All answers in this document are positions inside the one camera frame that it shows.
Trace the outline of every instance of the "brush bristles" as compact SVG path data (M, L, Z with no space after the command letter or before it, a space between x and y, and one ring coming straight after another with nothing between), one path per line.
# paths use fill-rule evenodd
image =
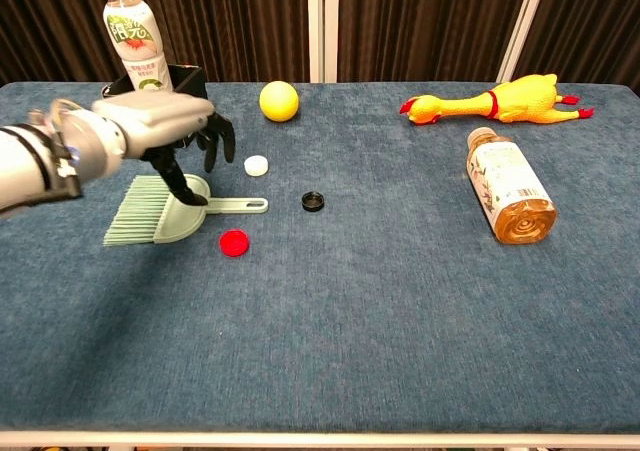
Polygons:
M169 188L160 176L136 176L118 208L103 244L152 243Z

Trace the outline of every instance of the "plastic bottle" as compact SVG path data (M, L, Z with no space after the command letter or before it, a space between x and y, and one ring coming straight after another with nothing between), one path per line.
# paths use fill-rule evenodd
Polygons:
M490 128L467 138L467 173L501 243L528 244L549 234L557 211L520 148Z
M162 38L143 0L107 0L102 14L134 89L172 90Z

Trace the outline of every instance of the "black bottle cap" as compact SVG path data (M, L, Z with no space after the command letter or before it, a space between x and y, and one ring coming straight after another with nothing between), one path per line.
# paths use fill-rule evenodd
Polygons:
M309 191L302 196L302 207L305 211L320 211L324 207L324 197L315 191Z

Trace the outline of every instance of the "table edge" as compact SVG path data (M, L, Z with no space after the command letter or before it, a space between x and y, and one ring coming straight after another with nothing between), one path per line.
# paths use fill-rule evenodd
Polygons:
M635 434L218 433L0 431L0 447L176 446L225 448L640 448Z

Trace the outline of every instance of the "white bottle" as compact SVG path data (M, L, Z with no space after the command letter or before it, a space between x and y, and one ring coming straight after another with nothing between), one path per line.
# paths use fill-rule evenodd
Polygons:
M172 90L162 37L143 0L108 0L102 14L134 89Z

